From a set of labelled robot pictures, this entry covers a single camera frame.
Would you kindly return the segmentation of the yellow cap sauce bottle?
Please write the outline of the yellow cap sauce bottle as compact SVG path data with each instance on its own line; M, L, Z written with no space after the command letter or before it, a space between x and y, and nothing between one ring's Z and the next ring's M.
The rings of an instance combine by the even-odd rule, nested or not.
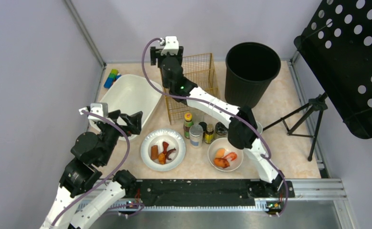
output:
M183 133L184 137L189 139L190 138L190 128L194 125L192 120L192 113L187 112L184 115L184 122L183 122Z

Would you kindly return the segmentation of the silver lid white can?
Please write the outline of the silver lid white can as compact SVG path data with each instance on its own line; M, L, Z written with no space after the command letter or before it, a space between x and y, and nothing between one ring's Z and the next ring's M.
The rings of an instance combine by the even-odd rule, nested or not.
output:
M199 124L195 124L189 129L190 144L194 148L202 146L203 128Z

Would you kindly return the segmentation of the small yellow label bottle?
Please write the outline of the small yellow label bottle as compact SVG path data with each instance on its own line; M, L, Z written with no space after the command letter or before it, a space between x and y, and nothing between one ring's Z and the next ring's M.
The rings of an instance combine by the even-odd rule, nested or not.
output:
M204 142L206 144L211 144L214 139L214 126L213 124L208 124L204 134Z

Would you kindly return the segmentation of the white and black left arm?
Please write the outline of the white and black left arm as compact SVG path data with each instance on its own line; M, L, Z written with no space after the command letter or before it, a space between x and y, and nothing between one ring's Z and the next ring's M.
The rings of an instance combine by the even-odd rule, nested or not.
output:
M97 168L108 163L120 137L128 142L130 136L140 134L143 116L142 111L128 115L120 110L109 113L89 106L79 113L95 118L100 133L85 132L76 139L71 148L74 158L64 169L42 229L88 229L112 204L137 187L136 178L128 170L116 167L104 190L77 211L81 200L103 184L99 181L102 172Z

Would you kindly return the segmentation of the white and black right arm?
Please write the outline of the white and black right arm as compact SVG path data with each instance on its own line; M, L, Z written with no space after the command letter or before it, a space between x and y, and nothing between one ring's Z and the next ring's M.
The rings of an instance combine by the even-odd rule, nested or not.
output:
M157 65L161 71L163 87L168 89L167 93L161 89L157 92L203 111L223 123L229 130L229 143L243 150L254 162L260 180L269 183L277 191L281 188L288 190L284 174L271 161L270 147L256 129L256 120L250 108L227 104L187 79L179 61L182 59L180 48L166 51L147 45L142 55L145 56L147 51L150 51L151 65Z

